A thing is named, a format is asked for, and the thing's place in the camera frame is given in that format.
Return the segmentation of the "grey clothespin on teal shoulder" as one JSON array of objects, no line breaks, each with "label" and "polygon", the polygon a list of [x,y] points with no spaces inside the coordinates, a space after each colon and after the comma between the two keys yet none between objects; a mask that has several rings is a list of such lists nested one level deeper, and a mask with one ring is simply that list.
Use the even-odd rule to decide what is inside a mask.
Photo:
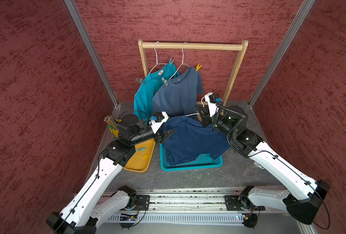
[{"label": "grey clothespin on teal shoulder", "polygon": [[136,81],[140,84],[146,84],[144,79],[137,78]]}]

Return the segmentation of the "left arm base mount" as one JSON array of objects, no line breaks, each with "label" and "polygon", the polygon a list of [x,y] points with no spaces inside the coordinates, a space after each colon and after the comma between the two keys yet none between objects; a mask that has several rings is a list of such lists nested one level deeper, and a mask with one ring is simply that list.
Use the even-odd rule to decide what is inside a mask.
[{"label": "left arm base mount", "polygon": [[136,197],[132,198],[131,203],[128,204],[127,207],[119,211],[147,211],[149,209],[150,198],[150,195],[136,195]]}]

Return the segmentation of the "navy blue t-shirt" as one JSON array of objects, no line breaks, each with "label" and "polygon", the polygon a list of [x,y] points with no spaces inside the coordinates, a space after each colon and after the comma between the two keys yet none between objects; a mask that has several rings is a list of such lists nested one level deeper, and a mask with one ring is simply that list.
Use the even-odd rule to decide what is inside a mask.
[{"label": "navy blue t-shirt", "polygon": [[161,127],[161,132],[176,130],[164,143],[167,161],[171,166],[189,163],[202,154],[216,160],[230,145],[226,135],[212,130],[212,125],[202,124],[186,116],[169,118]]}]

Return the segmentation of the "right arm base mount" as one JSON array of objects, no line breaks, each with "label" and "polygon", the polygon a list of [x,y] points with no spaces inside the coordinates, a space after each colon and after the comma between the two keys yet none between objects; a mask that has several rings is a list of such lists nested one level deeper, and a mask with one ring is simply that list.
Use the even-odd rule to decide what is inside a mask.
[{"label": "right arm base mount", "polygon": [[252,212],[252,211],[265,211],[264,206],[255,206],[246,197],[239,196],[224,196],[225,205],[227,211],[242,211],[242,212]]}]

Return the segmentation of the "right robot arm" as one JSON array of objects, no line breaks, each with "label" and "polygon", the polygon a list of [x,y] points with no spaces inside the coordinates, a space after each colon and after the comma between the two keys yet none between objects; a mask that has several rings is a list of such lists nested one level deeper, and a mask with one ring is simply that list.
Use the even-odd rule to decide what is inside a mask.
[{"label": "right robot arm", "polygon": [[323,206],[330,186],[324,180],[305,175],[276,153],[258,134],[246,127],[247,114],[239,106],[225,107],[222,102],[197,104],[196,109],[204,127],[212,126],[226,136],[230,147],[258,167],[267,170],[285,190],[266,190],[246,186],[238,196],[245,211],[270,207],[286,211],[297,221],[310,225]]}]

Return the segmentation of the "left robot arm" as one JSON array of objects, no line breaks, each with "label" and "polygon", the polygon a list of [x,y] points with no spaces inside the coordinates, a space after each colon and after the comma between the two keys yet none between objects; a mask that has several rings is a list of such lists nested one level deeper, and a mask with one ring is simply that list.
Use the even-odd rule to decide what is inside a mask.
[{"label": "left robot arm", "polygon": [[55,234],[94,234],[113,214],[136,203],[136,191],[120,187],[109,199],[97,206],[112,180],[137,152],[136,146],[153,139],[166,141],[174,130],[163,134],[160,127],[169,119],[166,112],[156,112],[147,122],[134,114],[127,114],[117,124],[118,135],[98,156],[97,168],[88,181],[60,212],[53,212],[46,223]]}]

